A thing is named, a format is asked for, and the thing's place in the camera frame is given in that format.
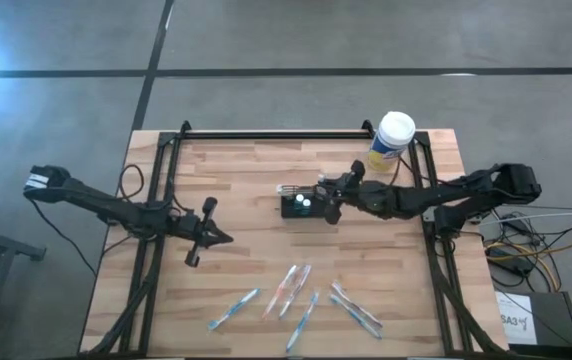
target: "wooden tabletop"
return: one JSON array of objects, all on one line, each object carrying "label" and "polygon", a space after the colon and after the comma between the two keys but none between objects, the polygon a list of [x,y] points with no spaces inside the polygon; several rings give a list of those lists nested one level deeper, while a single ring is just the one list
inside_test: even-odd
[{"label": "wooden tabletop", "polygon": [[[438,177],[462,175],[454,131],[428,132]],[[128,149],[126,164],[142,168],[145,188],[158,134],[135,131]],[[353,160],[364,159],[368,147],[367,140],[183,141],[175,177],[179,201],[201,209],[206,197],[217,198],[213,219],[235,241],[203,251],[199,267],[193,269],[184,265],[192,243],[167,238],[149,356],[284,356],[286,343],[315,289],[320,291],[320,301],[291,355],[442,355],[418,218],[383,221],[348,206],[342,207],[343,216],[335,226],[323,219],[280,217],[277,184],[310,185],[320,173],[339,175],[350,169]],[[391,174],[367,169],[366,178],[388,182]],[[138,182],[136,174],[127,174],[126,192],[134,191]],[[396,184],[413,184],[403,166]],[[143,201],[145,194],[134,200]],[[111,229],[106,246],[125,235],[123,229]],[[507,348],[481,241],[464,235],[456,242],[466,306],[493,340]],[[136,241],[130,240],[102,259],[81,350],[97,344],[123,310],[136,247]],[[278,303],[277,310],[262,321],[264,308],[293,264],[312,265],[306,286],[283,320],[277,319]],[[330,284],[335,279],[351,299],[382,320],[383,340],[373,338],[330,303]],[[253,288],[261,288],[260,295],[209,333],[208,322],[218,319]],[[451,327],[457,335],[453,314],[450,309]],[[454,340],[456,348],[461,348],[458,338]]]}]

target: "white jar lid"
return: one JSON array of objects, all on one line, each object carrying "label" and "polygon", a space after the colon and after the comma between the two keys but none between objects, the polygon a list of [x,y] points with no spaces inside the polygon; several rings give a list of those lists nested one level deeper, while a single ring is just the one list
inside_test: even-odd
[{"label": "white jar lid", "polygon": [[389,111],[379,124],[377,136],[390,145],[404,146],[415,136],[415,122],[403,112]]}]

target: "white label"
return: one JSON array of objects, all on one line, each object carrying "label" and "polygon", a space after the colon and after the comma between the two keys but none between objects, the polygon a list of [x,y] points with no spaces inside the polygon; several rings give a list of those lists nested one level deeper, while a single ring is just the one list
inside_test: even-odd
[{"label": "white label", "polygon": [[42,176],[42,175],[30,174],[30,176],[28,177],[28,180],[35,180],[35,181],[42,182],[44,184],[48,184],[48,178],[46,176]]},{"label": "white label", "polygon": [[31,186],[31,187],[38,188],[38,189],[46,188],[46,184],[40,183],[37,181],[33,181],[33,180],[26,181],[26,186]]},{"label": "white label", "polygon": [[537,345],[530,298],[495,291],[504,333],[509,344]]}]

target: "concrete floor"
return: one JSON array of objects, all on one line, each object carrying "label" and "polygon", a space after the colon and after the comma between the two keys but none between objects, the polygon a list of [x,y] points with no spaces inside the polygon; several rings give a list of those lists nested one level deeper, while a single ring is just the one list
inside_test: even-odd
[{"label": "concrete floor", "polygon": [[[0,0],[0,70],[146,69],[163,5]],[[572,0],[176,0],[159,65],[384,66],[572,67]],[[0,358],[75,353],[93,279],[21,188],[31,165],[57,164],[114,191],[142,83],[0,79],[0,234],[48,247],[42,263],[13,266]],[[572,206],[572,75],[157,79],[143,128],[355,128],[390,109],[422,128],[455,128],[469,171],[529,164],[538,204]],[[105,227],[73,206],[43,209],[96,264]],[[572,217],[533,224],[557,231]],[[572,250],[556,258],[572,297]]]}]

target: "black floor stripe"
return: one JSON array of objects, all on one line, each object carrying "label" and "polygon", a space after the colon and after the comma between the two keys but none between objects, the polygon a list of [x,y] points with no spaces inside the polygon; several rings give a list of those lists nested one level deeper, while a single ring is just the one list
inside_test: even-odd
[{"label": "black floor stripe", "polygon": [[143,77],[146,70],[0,70],[0,78]]},{"label": "black floor stripe", "polygon": [[295,68],[295,69],[174,69],[157,77],[307,77],[307,76],[499,76],[572,75],[572,67],[530,68]]},{"label": "black floor stripe", "polygon": [[153,83],[155,82],[157,66],[159,66],[159,59],[162,56],[162,48],[164,47],[164,40],[166,39],[166,31],[170,14],[173,10],[174,0],[166,0],[164,3],[164,10],[162,17],[159,20],[159,27],[157,28],[157,36],[155,37],[155,44],[153,45],[153,52],[150,55],[148,63],[148,70],[146,71],[146,78],[142,86],[142,92],[139,95],[137,102],[137,110],[135,110],[135,117],[133,118],[133,125],[131,130],[141,130],[144,125],[144,118],[146,117],[146,109],[150,101],[150,94],[153,91]]}]

